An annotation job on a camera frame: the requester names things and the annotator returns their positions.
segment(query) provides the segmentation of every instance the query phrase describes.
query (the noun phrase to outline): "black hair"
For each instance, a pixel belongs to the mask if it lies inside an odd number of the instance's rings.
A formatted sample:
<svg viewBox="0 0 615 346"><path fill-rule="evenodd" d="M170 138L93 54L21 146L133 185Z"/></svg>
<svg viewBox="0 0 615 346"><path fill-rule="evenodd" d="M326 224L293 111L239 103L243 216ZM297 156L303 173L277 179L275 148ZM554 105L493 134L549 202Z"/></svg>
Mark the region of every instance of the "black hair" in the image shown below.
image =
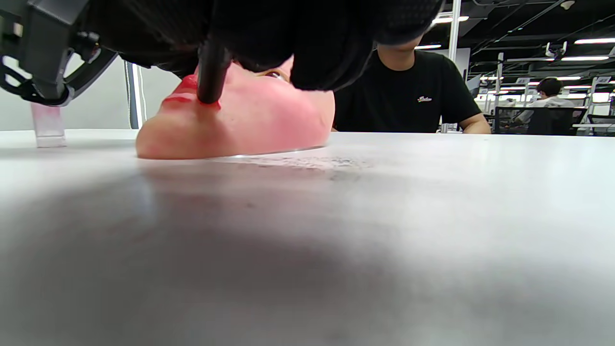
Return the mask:
<svg viewBox="0 0 615 346"><path fill-rule="evenodd" d="M536 91L545 93L546 96L556 96L560 93L562 83L557 78L545 78L536 86Z"/></svg>

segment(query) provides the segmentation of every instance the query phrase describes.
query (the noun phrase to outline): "black robotic arm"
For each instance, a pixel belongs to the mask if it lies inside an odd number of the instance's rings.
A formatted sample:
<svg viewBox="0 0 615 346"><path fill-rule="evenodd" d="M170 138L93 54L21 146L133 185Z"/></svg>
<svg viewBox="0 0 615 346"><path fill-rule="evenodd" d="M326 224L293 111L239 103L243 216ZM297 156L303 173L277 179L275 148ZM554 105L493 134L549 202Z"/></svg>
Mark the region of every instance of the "black robotic arm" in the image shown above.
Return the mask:
<svg viewBox="0 0 615 346"><path fill-rule="evenodd" d="M0 87L29 102L61 107L94 83L117 53L99 46L96 33L84 31L88 3L0 0ZM65 77L73 54L85 63ZM32 77L7 66L4 57L16 59Z"/></svg>

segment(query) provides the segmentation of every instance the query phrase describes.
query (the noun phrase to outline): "man's hand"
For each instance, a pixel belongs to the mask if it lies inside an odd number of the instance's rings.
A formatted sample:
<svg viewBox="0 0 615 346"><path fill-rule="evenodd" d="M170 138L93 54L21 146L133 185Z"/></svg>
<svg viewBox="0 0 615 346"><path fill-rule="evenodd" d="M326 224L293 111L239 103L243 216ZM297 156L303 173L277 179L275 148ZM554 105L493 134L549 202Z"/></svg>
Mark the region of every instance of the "man's hand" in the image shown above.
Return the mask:
<svg viewBox="0 0 615 346"><path fill-rule="evenodd" d="M246 69L279 66L295 55L291 82L336 90L357 79L374 43L401 44L423 34L443 0L92 0L91 31L122 58L192 73L208 37Z"/></svg>

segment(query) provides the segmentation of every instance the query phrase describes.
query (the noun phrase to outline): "mannequin head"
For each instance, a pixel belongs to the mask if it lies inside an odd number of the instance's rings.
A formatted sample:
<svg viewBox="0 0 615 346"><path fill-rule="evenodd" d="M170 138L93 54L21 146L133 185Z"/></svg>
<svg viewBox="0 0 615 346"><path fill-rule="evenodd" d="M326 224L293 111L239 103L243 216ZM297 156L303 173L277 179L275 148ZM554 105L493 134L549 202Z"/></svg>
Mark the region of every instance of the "mannequin head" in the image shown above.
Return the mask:
<svg viewBox="0 0 615 346"><path fill-rule="evenodd" d="M309 92L289 83L292 58L254 74L231 64L220 107L203 105L191 75L143 125L137 154L151 159L255 155L323 145L335 114L332 92Z"/></svg>

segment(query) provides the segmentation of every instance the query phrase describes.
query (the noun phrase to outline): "table surface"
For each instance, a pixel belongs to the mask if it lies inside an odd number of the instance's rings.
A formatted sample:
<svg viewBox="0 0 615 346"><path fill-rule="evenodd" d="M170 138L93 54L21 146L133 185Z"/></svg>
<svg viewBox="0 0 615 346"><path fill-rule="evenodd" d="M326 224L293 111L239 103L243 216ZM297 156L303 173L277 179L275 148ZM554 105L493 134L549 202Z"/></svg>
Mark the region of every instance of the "table surface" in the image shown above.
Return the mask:
<svg viewBox="0 0 615 346"><path fill-rule="evenodd" d="M613 139L134 137L0 132L0 345L613 346Z"/></svg>
<svg viewBox="0 0 615 346"><path fill-rule="evenodd" d="M613 127L615 124L573 124L573 127Z"/></svg>

